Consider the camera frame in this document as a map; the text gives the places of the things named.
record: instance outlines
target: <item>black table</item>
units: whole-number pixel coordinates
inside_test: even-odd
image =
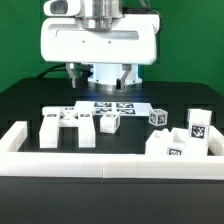
[[[142,90],[111,93],[72,89],[66,79],[31,78],[0,94],[0,134],[15,121],[26,120],[29,137],[19,153],[38,153],[42,107],[69,106],[77,100],[150,102],[169,112],[168,129],[187,128],[189,108],[212,110],[212,125],[224,131],[224,98],[206,85],[146,82]],[[92,153],[143,154],[152,131],[164,128],[153,127],[147,118],[122,118],[118,132],[107,136],[99,132],[99,118],[94,122],[96,149],[85,149]],[[70,135],[66,131],[61,131],[63,136]],[[62,139],[53,152],[80,152],[76,141]],[[224,218],[223,181],[1,177],[0,195],[0,223],[204,224],[223,223]]]

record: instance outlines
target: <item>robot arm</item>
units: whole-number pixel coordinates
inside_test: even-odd
[[[121,86],[141,83],[137,64],[150,65],[156,60],[158,14],[124,14],[119,0],[51,0],[44,11],[52,18],[42,26],[43,58],[94,64],[91,84],[116,87],[124,73]],[[132,65],[128,75],[123,65]]]

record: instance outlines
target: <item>metal cylinder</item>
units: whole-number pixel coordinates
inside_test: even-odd
[[[84,29],[111,29],[112,19],[121,17],[121,0],[81,0]]]

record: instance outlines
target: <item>black and white pattern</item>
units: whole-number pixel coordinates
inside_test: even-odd
[[[172,155],[172,156],[181,156],[182,155],[182,151],[181,151],[181,149],[172,149],[172,148],[169,148],[168,149],[168,154],[169,155]]]
[[[90,114],[80,114],[80,117],[90,117]]]
[[[166,116],[158,115],[158,124],[165,124],[165,123],[166,123]]]
[[[117,109],[117,112],[120,112],[121,115],[134,115],[135,114],[135,110],[133,109]]]
[[[74,110],[74,107],[65,107],[65,110]]]
[[[117,108],[134,108],[133,103],[116,103]]]
[[[94,107],[112,107],[112,103],[107,102],[95,102]]]
[[[191,128],[191,137],[204,139],[205,138],[205,127],[200,125],[192,125]]]
[[[106,112],[111,112],[110,108],[96,108],[96,114],[105,114]]]
[[[57,114],[48,114],[47,117],[57,117]]]
[[[115,115],[115,114],[107,114],[106,117],[109,117],[109,118],[115,118],[116,115]]]
[[[154,124],[156,123],[156,115],[155,114],[151,114],[150,121]]]

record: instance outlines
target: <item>green wall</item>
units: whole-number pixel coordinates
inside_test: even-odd
[[[0,92],[52,64],[40,56],[44,0],[1,0]],[[125,0],[139,6],[137,0]],[[224,95],[224,1],[151,0],[163,18],[159,57],[144,80],[205,83]]]

